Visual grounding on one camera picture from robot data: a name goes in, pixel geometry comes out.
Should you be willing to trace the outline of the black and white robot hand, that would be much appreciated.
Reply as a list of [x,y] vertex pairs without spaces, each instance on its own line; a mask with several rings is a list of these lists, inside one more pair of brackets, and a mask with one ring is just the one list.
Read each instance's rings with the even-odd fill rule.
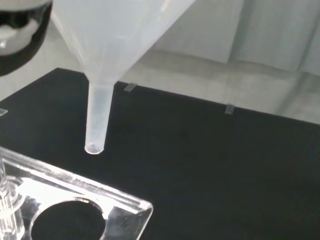
[[28,63],[42,46],[52,0],[0,1],[0,76]]

